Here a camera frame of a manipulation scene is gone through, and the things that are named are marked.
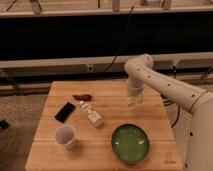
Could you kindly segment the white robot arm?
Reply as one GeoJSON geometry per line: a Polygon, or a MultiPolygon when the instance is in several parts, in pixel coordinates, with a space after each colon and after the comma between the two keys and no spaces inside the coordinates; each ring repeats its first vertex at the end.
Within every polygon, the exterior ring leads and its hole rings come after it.
{"type": "Polygon", "coordinates": [[[147,84],[192,115],[183,171],[213,171],[213,93],[165,76],[152,69],[153,59],[143,54],[128,59],[124,70],[131,96],[147,84]]]}

